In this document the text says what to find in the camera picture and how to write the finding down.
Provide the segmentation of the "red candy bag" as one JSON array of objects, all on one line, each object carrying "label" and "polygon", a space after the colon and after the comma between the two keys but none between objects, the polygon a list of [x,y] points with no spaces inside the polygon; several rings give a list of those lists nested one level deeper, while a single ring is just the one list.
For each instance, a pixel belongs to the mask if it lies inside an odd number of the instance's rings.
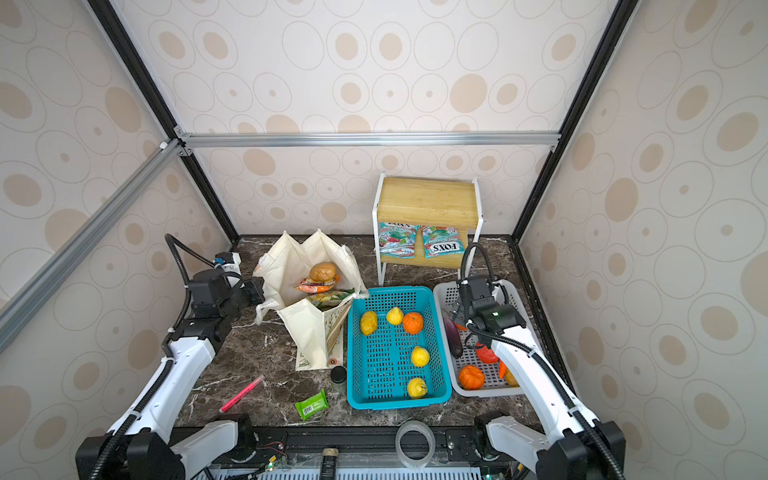
[{"label": "red candy bag", "polygon": [[307,277],[303,279],[298,285],[296,285],[295,289],[310,295],[324,293],[333,290],[339,280],[339,276],[335,276],[331,280],[327,281],[316,281],[310,277]]}]

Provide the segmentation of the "cream canvas grocery bag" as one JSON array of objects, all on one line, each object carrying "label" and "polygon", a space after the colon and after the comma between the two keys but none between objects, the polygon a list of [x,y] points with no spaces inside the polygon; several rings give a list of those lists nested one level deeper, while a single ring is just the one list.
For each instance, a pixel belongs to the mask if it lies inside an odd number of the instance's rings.
[{"label": "cream canvas grocery bag", "polygon": [[[321,262],[337,266],[339,282],[333,290],[353,290],[339,306],[321,311],[295,286],[309,277],[311,268]],[[343,356],[340,334],[352,302],[368,295],[358,262],[352,251],[318,230],[299,242],[283,233],[262,255],[253,272],[264,281],[265,301],[256,307],[256,322],[274,311],[282,320],[297,349],[298,370],[319,370],[339,364]]]}]

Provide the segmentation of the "potato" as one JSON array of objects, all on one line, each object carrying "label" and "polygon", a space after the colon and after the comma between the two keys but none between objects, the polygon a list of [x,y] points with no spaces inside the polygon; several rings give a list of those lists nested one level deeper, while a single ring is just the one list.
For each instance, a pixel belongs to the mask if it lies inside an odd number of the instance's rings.
[{"label": "potato", "polygon": [[336,281],[337,266],[333,262],[321,262],[315,264],[309,273],[309,278],[314,283]]}]

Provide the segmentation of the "green spring tea candy bag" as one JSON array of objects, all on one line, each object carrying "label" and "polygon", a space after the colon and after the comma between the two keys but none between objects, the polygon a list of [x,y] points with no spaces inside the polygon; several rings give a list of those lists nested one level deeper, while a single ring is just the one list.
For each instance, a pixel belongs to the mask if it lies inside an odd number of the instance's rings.
[{"label": "green spring tea candy bag", "polygon": [[310,295],[307,297],[307,300],[319,310],[327,311],[339,306],[353,293],[353,290],[329,290]]}]

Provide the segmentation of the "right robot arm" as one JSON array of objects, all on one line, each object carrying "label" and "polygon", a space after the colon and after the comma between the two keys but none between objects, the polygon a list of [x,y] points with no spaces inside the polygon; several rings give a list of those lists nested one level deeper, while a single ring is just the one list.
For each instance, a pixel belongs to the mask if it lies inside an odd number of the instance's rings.
[{"label": "right robot arm", "polygon": [[516,307],[494,296],[499,286],[487,251],[477,242],[463,254],[459,320],[512,373],[534,408],[543,433],[509,415],[479,420],[479,443],[505,454],[538,479],[623,479],[626,440],[577,397],[540,348]]}]

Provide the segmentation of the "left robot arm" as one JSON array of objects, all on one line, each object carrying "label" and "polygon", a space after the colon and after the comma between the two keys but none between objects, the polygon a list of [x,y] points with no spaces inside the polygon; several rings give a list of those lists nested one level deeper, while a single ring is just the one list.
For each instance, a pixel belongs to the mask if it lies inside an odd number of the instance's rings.
[{"label": "left robot arm", "polygon": [[254,444],[244,419],[209,422],[178,442],[172,433],[233,322],[264,302],[263,282],[244,279],[232,252],[205,260],[203,270],[190,274],[181,255],[199,259],[200,254],[172,234],[165,242],[184,285],[181,311],[161,343],[161,363],[137,399],[105,434],[86,438],[77,449],[81,479],[193,479],[219,456]]}]

